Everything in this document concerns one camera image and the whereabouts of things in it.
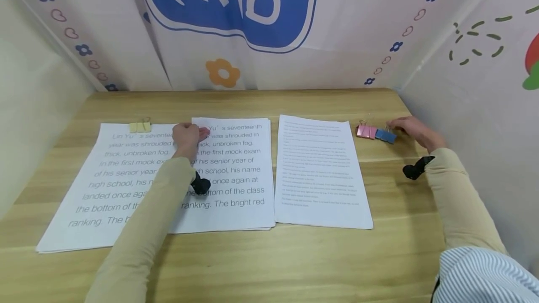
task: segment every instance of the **pink binder clip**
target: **pink binder clip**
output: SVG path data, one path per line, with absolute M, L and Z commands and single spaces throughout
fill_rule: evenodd
M 370 139 L 375 139 L 377 130 L 378 129 L 376 129 L 375 127 L 369 126 L 369 138 Z
M 356 137 L 369 138 L 369 136 L 370 127 L 367 126 L 364 120 L 360 120 L 359 125 L 356 127 Z

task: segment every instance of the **orange flower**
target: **orange flower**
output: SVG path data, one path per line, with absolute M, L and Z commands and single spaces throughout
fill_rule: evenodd
M 216 86 L 233 88 L 235 87 L 236 81 L 239 80 L 239 69 L 234 68 L 230 62 L 223 58 L 206 62 L 206 69 L 208 69 L 208 72 L 210 73 L 210 80 Z M 219 70 L 221 69 L 228 72 L 228 77 L 222 77 L 220 75 Z

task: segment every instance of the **fabric backdrop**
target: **fabric backdrop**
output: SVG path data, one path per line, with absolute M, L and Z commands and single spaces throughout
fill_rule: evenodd
M 400 87 L 465 0 L 24 0 L 101 90 Z

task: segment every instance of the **blue logo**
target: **blue logo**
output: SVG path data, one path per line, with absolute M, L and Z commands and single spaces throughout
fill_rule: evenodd
M 300 47 L 311 29 L 316 0 L 146 0 L 165 28 L 241 36 L 256 51 Z

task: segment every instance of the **beige sleeve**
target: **beige sleeve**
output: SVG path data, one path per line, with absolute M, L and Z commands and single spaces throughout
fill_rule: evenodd
M 184 199 L 195 170 L 187 158 L 161 165 L 152 187 L 99 268 L 86 303 L 143 303 L 153 258 Z
M 444 226 L 446 248 L 477 246 L 507 254 L 457 154 L 439 148 L 430 155 L 436 158 L 426 165 L 425 172 Z

